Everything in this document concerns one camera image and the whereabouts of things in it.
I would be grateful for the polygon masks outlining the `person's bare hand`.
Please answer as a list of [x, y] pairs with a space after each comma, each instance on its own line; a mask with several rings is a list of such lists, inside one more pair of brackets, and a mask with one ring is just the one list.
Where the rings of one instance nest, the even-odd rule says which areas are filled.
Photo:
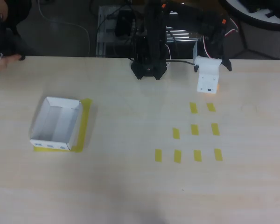
[[21, 55], [12, 55], [12, 56], [1, 56], [0, 57], [0, 71], [5, 69], [8, 64], [13, 63], [21, 59]]

